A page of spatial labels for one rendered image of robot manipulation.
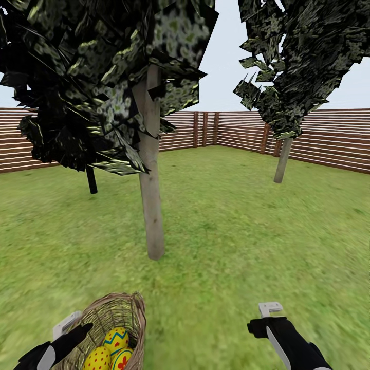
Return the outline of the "easter egg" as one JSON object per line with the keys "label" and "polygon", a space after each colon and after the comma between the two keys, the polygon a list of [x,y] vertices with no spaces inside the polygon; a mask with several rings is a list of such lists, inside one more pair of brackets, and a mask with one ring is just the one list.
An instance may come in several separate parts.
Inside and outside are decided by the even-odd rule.
{"label": "easter egg", "polygon": [[131,355],[133,354],[133,349],[130,347],[122,348],[110,362],[109,370],[123,370],[129,361]]}
{"label": "easter egg", "polygon": [[122,348],[128,347],[129,340],[128,331],[125,327],[118,325],[116,328],[112,328],[107,332],[101,344],[109,350],[111,362]]}
{"label": "easter egg", "polygon": [[110,352],[101,344],[90,351],[81,370],[109,370],[110,362]]}

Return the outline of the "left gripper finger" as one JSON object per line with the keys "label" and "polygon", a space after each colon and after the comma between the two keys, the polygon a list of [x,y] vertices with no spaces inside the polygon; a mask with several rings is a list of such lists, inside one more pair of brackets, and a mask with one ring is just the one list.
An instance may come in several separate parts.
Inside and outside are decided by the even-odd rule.
{"label": "left gripper finger", "polygon": [[85,333],[86,337],[88,336],[88,333],[93,329],[94,326],[95,326],[95,324],[92,323],[92,322],[86,323],[86,325],[82,325],[82,328],[84,330],[84,333]]}

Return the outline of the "wicker basket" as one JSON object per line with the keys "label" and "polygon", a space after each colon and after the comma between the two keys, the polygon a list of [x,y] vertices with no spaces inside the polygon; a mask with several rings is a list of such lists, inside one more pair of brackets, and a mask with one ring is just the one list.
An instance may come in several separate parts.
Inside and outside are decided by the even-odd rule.
{"label": "wicker basket", "polygon": [[[105,307],[106,310],[102,311],[99,307]],[[129,308],[123,308],[128,307]],[[121,307],[118,310],[113,309],[113,307]],[[100,331],[100,336],[106,336],[108,329],[105,328],[106,325],[111,325],[111,327],[116,328],[118,324],[128,331],[129,342],[128,347],[133,349],[133,354],[131,355],[129,361],[123,370],[142,370],[143,369],[143,355],[144,355],[144,334],[146,328],[146,318],[145,318],[146,305],[143,300],[143,296],[137,290],[132,294],[126,292],[112,292],[104,297],[97,299],[92,302],[82,313],[82,317],[71,325],[66,330],[70,333],[78,325],[86,325],[86,323],[94,323],[97,325],[97,329]],[[92,312],[90,315],[88,315]],[[126,315],[131,316],[126,316]],[[88,315],[88,316],[87,316]],[[114,315],[121,315],[116,317]],[[87,317],[86,317],[87,316]],[[94,317],[93,319],[91,319]],[[108,317],[110,317],[108,319]],[[87,319],[87,320],[86,320]],[[131,327],[127,325],[127,320],[131,319]],[[83,362],[89,354],[87,348],[83,348],[82,344],[76,347],[78,355],[76,359],[74,358],[75,349],[71,351],[63,360],[59,361],[53,370],[81,370],[80,360],[83,357]]]}

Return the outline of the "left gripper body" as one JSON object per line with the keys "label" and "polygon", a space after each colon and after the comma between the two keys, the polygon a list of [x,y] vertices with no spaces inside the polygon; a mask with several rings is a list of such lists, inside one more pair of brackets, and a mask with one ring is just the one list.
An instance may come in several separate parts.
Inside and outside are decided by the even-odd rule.
{"label": "left gripper body", "polygon": [[78,325],[70,333],[57,339],[56,341],[61,341],[64,345],[64,354],[60,361],[62,361],[73,349],[77,347],[77,345],[81,344],[86,339],[87,337],[85,336],[82,325]]}

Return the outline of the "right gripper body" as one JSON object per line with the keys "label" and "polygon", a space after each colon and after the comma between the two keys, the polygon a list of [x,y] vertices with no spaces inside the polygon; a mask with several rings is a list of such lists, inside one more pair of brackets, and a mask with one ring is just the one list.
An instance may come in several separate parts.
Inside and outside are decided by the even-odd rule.
{"label": "right gripper body", "polygon": [[265,324],[268,321],[268,318],[253,319],[250,321],[253,328],[253,334],[256,338],[268,338],[267,333],[265,332]]}

